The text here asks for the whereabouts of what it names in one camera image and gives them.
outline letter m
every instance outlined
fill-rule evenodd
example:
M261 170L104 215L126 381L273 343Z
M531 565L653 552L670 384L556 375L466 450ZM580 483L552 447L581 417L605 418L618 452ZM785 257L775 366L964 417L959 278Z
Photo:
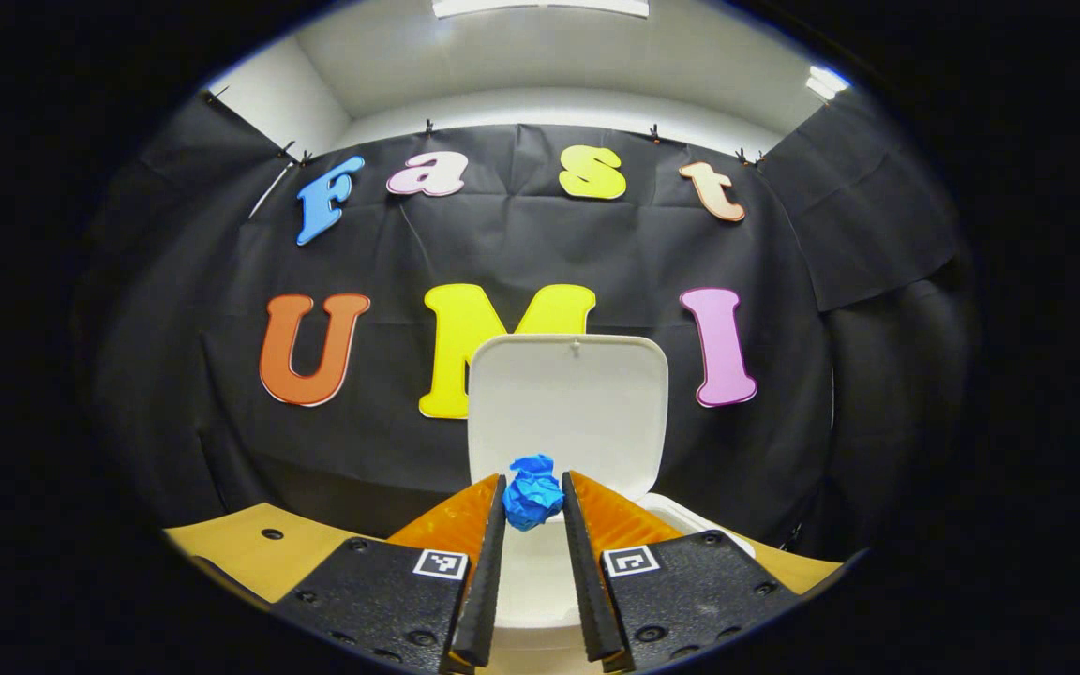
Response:
M594 309L594 292L584 286L554 283L532 296L519 320L519 333L586 333L586 315ZM507 328L489 303L486 292L472 283L436 286L423 296L436 312L436 360L432 365L432 390L419 399L426 417L467 419L465 365L477 347L505 335Z

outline white container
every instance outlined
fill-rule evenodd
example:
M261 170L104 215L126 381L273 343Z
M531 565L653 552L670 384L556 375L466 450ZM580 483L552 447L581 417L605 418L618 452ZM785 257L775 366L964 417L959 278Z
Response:
M469 366L469 478L504 473L511 480L515 458L543 453L553 458L557 480L565 471L584 473L678 532L721 529L649 492L667 409L669 363L647 338L494 337ZM571 674L583 665L600 672L600 664L586 662L563 515L528 532L507 527L487 672ZM756 556L747 542L732 539Z

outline white ceiling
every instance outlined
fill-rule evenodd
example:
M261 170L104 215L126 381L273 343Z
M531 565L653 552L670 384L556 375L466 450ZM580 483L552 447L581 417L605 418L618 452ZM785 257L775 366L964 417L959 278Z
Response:
M788 133L820 107L811 60L712 0L650 0L647 18L566 8L436 18L431 0L365 0L297 42L352 118L494 89L605 89L696 104Z

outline ceiling light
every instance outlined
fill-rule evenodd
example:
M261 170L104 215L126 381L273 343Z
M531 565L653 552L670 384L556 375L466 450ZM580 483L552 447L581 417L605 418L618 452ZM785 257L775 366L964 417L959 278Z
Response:
M580 8L648 17L648 0L432 0L437 17L504 8Z
M834 90L828 89L826 84L823 84L823 82L814 80L813 77L807 78L807 89L810 89L815 94L819 94L824 99L824 102L831 102L831 99L835 98L836 96Z
M835 72L828 71L828 69L826 68L819 68L815 66L811 66L811 77L813 77L814 80L821 82L823 86L827 86L827 89L831 89L832 91L845 91L846 89L849 89L848 82L841 80L840 76L837 76L837 73Z

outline pink letter i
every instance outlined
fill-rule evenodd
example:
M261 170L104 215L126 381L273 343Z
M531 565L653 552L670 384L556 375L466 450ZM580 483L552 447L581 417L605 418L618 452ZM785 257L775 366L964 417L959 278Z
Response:
M680 301L693 314L702 342L699 403L711 408L755 396L757 381L744 372L741 337L735 329L735 308L741 296L727 287L693 287L681 295Z

